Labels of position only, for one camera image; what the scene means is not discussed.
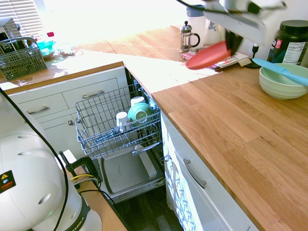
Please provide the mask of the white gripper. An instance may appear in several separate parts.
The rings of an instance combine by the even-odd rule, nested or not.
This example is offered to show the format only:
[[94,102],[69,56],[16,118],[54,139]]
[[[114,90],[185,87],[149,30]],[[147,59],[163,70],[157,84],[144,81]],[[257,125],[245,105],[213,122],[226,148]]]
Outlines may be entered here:
[[235,55],[243,38],[257,44],[266,41],[266,3],[205,3],[205,16],[225,30],[225,41]]

